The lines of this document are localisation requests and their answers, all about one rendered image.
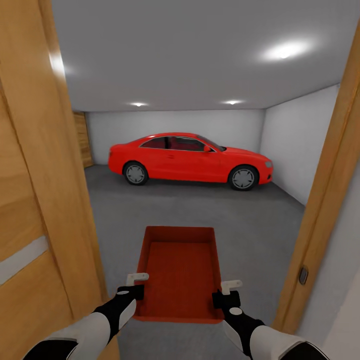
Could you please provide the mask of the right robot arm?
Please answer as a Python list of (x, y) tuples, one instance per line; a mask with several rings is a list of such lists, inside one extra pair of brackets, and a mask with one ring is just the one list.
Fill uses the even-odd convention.
[(212, 293), (213, 306), (222, 309), (227, 337), (251, 360), (330, 360), (307, 339), (279, 332), (261, 320), (246, 315), (240, 308), (240, 295), (234, 288), (243, 286), (239, 279), (222, 281), (221, 292)]

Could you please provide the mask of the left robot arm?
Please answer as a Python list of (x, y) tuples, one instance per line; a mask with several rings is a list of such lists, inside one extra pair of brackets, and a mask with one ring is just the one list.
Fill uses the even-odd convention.
[(55, 331), (35, 345), (23, 360), (97, 360), (113, 337), (134, 316), (136, 301), (144, 299), (148, 273), (127, 275), (115, 298), (98, 306), (78, 322)]

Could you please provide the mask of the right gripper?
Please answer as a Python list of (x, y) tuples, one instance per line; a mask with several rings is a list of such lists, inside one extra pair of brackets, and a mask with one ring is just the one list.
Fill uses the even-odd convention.
[(230, 291), (230, 294), (223, 295), (222, 292), (214, 292), (212, 293), (213, 306), (215, 309), (222, 309), (224, 304), (228, 301), (233, 301), (239, 306), (241, 306), (240, 295), (237, 290)]

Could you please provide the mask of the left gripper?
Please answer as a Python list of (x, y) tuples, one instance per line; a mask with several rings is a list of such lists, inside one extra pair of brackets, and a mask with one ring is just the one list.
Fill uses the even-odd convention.
[(117, 292), (120, 292), (121, 290), (131, 290), (134, 292), (135, 299), (137, 301), (144, 299), (144, 284), (135, 286), (119, 286)]

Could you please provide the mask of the storage box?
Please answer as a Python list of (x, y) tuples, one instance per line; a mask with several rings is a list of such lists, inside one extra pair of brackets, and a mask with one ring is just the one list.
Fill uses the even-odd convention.
[(212, 293), (222, 292), (213, 227), (147, 226), (136, 273), (148, 273), (133, 318), (146, 322), (219, 324)]

